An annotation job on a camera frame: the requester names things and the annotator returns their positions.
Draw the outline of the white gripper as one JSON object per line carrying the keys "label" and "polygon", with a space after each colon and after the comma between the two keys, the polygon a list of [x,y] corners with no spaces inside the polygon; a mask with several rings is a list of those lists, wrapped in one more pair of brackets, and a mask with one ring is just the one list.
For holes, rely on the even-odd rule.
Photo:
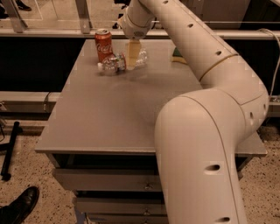
{"label": "white gripper", "polygon": [[[144,39],[151,28],[151,22],[154,18],[154,15],[146,10],[127,8],[123,16],[118,19],[118,24],[122,28],[126,38]],[[125,59],[128,70],[135,68],[140,50],[141,43],[139,40],[130,40],[127,43]]]}

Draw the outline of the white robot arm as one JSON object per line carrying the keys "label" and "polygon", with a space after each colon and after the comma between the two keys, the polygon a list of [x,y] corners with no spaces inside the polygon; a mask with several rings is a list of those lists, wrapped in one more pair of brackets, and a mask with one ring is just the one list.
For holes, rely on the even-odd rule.
{"label": "white robot arm", "polygon": [[248,224],[235,149],[263,123],[266,87],[247,62],[179,0],[131,0],[121,27],[142,39],[157,18],[202,88],[160,110],[157,167],[169,224]]}

